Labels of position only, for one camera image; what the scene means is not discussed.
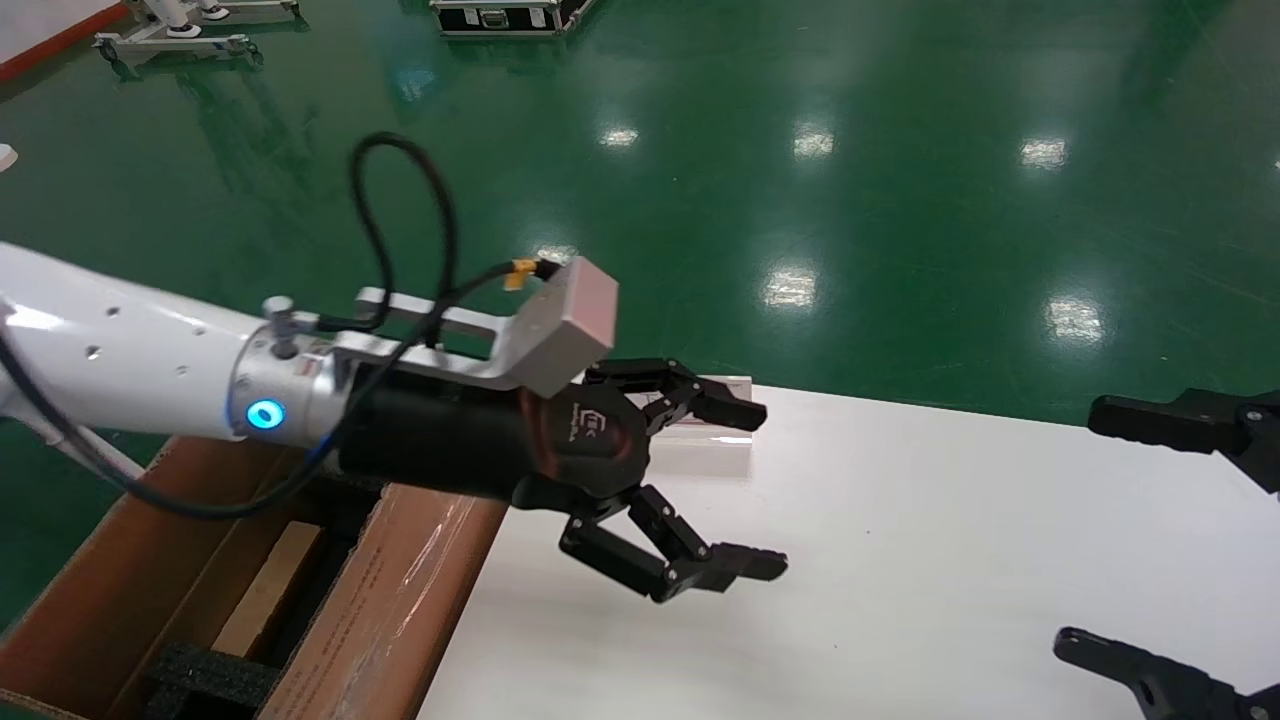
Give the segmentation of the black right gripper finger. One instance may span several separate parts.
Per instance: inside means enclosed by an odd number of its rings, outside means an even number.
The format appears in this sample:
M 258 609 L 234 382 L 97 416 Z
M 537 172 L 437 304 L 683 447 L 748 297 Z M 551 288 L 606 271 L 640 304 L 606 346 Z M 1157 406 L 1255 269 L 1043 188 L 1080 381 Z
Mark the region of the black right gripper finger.
M 1279 493 L 1279 392 L 1236 396 L 1185 389 L 1165 404 L 1114 395 L 1091 405 L 1094 434 L 1187 454 L 1220 454 L 1271 496 Z
M 1087 630 L 1060 630 L 1059 660 L 1126 687 L 1146 719 L 1277 719 L 1279 685 L 1252 694 L 1187 664 Z

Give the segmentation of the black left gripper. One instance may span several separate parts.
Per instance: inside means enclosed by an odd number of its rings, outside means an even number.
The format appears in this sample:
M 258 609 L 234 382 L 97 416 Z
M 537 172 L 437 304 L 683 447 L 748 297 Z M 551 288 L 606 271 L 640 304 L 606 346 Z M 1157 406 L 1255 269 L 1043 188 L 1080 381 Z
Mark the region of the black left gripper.
M 566 523 L 559 550 L 654 603 L 686 591 L 723 594 L 739 579 L 773 582 L 788 570 L 786 553 L 707 542 L 658 489 L 639 487 L 649 436 L 689 415 L 754 432 L 768 418 L 764 405 L 668 357 L 595 363 L 585 383 L 549 398 L 529 389 L 381 387 L 339 443 L 339 469 L 521 510 L 625 510 L 654 553 L 589 515 Z M 637 409 L 632 395 L 653 398 Z

